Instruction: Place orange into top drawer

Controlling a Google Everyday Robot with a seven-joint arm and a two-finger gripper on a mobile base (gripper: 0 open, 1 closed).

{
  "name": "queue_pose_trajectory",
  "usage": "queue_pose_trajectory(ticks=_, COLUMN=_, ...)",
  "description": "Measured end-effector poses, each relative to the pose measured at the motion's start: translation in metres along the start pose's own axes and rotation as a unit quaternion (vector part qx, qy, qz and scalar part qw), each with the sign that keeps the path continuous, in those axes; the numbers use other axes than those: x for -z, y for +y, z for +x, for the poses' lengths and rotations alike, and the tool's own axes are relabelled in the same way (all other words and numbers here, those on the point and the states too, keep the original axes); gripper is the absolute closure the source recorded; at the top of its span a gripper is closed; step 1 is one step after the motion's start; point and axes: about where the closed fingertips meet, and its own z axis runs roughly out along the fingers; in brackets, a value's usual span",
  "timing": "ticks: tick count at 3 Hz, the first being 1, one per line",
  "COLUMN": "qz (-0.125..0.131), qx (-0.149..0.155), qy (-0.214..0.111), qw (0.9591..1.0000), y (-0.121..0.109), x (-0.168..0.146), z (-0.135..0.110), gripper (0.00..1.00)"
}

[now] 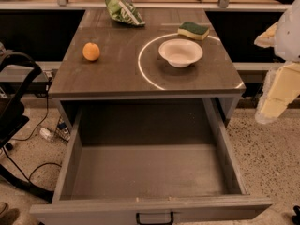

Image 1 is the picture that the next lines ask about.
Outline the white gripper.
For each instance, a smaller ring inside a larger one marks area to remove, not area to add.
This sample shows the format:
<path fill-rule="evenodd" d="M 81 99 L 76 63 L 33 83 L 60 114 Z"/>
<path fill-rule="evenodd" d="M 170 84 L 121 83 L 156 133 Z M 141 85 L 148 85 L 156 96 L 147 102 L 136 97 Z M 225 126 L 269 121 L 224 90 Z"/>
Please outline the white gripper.
<path fill-rule="evenodd" d="M 273 47 L 275 55 L 286 62 L 271 68 L 265 77 L 255 120 L 260 124 L 275 122 L 300 95 L 300 0 L 294 0 L 278 23 L 256 37 L 256 46 Z"/>

